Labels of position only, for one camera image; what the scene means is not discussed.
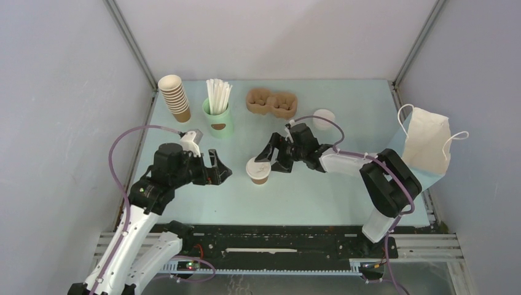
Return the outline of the white plastic cup lid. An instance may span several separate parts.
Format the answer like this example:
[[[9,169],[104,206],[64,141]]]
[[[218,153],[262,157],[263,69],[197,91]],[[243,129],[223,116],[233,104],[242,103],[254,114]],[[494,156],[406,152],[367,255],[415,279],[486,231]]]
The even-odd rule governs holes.
[[[255,157],[248,160],[246,163],[246,173],[253,180],[265,179],[271,172],[270,162],[256,162]]]

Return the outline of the brown paper coffee cup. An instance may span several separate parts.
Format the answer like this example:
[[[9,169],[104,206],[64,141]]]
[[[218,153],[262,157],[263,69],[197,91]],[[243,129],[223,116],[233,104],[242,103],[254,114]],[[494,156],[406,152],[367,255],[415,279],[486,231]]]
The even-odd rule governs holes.
[[[258,178],[258,177],[255,177],[255,178],[254,178],[254,177],[251,176],[250,179],[251,179],[251,181],[252,181],[254,184],[262,185],[262,184],[264,184],[264,183],[267,182],[267,180],[268,180],[268,176],[264,176],[264,177],[262,177],[262,178]]]

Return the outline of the white paper bag with handles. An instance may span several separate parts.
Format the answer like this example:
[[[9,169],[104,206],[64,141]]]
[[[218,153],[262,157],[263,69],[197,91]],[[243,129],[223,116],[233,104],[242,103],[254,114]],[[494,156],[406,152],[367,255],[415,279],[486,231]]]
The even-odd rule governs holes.
[[[409,125],[400,126],[405,134],[402,160],[410,167],[443,175],[450,165],[450,147],[455,140],[469,138],[469,132],[451,133],[449,118],[417,108],[412,104],[401,106],[398,113],[412,108]]]

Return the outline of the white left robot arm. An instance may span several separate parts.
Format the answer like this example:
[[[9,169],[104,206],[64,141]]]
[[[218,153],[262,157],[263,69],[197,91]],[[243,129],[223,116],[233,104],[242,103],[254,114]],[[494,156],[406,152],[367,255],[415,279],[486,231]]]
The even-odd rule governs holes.
[[[179,221],[168,223],[157,243],[141,257],[139,249],[156,225],[176,189],[194,184],[220,185],[232,175],[215,149],[208,151],[211,166],[180,144],[161,144],[152,165],[132,185],[121,224],[94,271],[82,283],[71,285],[69,294],[137,294],[155,273],[175,255],[193,251],[193,228]]]

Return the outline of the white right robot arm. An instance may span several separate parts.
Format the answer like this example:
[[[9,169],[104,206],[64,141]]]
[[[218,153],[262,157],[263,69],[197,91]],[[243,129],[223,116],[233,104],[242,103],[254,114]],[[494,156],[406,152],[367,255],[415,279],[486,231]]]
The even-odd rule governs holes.
[[[290,173],[294,162],[303,162],[321,173],[359,175],[374,206],[362,226],[363,236],[357,241],[358,251],[366,257],[381,250],[381,240],[422,191],[420,181],[396,151],[384,149],[376,154],[340,151],[331,144],[319,143],[304,123],[287,124],[286,135],[273,133],[252,161],[267,163],[272,171],[282,173]]]

